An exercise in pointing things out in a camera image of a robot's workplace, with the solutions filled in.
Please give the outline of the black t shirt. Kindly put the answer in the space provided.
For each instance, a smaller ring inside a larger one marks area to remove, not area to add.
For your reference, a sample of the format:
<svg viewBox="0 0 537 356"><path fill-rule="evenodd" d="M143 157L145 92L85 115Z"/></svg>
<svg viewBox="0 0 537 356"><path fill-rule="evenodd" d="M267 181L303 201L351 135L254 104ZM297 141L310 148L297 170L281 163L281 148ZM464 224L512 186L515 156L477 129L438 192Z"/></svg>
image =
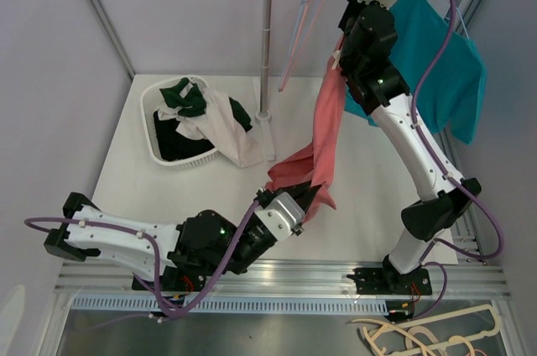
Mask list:
<svg viewBox="0 0 537 356"><path fill-rule="evenodd" d="M165 161L185 160L214 149L208 139L191 139L179 133L180 121L177 119L160 120L155 111L153 120L159 152Z"/></svg>

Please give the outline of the red t shirt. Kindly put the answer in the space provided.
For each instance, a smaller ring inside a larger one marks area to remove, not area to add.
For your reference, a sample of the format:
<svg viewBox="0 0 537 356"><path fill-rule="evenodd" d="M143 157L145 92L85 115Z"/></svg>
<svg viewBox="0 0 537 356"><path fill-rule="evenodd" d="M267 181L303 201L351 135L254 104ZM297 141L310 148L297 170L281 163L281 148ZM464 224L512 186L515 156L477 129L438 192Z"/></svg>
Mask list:
<svg viewBox="0 0 537 356"><path fill-rule="evenodd" d="M346 101L346 80L341 75L339 57L344 38L340 37L326 65L326 72L318 93L313 116L312 141L268 171L271 191L311 183L319 186L305 221L309 222L326 205L336 209L329 188L334 180L336 143Z"/></svg>

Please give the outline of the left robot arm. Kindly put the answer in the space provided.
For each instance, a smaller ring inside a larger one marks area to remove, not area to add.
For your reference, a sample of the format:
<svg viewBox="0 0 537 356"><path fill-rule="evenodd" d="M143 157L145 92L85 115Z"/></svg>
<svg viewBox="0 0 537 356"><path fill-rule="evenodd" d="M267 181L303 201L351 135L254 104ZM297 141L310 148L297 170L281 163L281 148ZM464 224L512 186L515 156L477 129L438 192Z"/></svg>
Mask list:
<svg viewBox="0 0 537 356"><path fill-rule="evenodd" d="M48 254L70 261L89 258L129 270L132 288L154 283L162 291L200 291L221 263L235 233L240 237L224 268L241 275L275 244L302 233L319 186L302 183L277 191L260 190L259 204L238 227L214 210L203 210L179 224L154 224L106 214L84 195L72 192L65 217L44 241Z"/></svg>

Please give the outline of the green and white t shirt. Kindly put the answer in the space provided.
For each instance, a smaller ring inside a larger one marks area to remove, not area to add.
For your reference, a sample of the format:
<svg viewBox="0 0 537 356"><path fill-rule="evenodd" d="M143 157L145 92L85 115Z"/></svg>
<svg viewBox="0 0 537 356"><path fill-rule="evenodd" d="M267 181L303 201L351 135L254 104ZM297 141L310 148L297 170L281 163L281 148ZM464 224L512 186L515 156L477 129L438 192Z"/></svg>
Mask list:
<svg viewBox="0 0 537 356"><path fill-rule="evenodd" d="M160 93L164 99L164 106L157 110L160 120L179 120L179 133L191 139L208 139L239 168L261 163L262 148L248 134L253 121L239 101L189 77L161 88Z"/></svg>

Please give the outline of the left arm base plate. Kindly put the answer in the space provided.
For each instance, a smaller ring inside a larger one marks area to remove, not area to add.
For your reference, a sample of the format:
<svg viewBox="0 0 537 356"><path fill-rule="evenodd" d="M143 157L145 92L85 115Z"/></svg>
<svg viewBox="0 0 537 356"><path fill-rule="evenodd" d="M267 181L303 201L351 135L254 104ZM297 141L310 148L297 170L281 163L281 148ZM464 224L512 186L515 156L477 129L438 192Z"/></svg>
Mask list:
<svg viewBox="0 0 537 356"><path fill-rule="evenodd" d="M163 274L159 277L160 289L165 292L197 292L205 287L206 277L186 270L166 266ZM134 291L146 291L154 289L154 277L143 279L135 276L131 284Z"/></svg>

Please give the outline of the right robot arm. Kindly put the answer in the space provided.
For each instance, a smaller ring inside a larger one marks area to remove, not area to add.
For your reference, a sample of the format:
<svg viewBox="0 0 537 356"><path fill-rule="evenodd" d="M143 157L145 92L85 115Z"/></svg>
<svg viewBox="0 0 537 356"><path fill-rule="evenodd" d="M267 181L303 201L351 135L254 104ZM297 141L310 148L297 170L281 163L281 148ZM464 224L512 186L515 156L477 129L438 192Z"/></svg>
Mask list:
<svg viewBox="0 0 537 356"><path fill-rule="evenodd" d="M394 16L378 1L347 0L338 24L344 33L339 65L348 90L383 130L414 182L419 199L404 208L404 231L384 258L381 281L394 293L417 275L434 239L469 208L482 188L446 158L413 104L389 55L397 40Z"/></svg>

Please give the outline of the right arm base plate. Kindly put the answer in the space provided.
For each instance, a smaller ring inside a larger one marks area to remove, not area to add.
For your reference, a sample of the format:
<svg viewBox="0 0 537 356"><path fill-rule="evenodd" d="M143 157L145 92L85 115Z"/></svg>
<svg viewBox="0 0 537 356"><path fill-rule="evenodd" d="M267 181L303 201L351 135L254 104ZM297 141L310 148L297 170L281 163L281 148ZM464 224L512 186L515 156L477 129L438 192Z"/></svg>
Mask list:
<svg viewBox="0 0 537 356"><path fill-rule="evenodd" d="M389 268L356 268L347 278L352 280L359 295L409 296L415 287L424 296L432 294L429 272L423 267L401 275Z"/></svg>

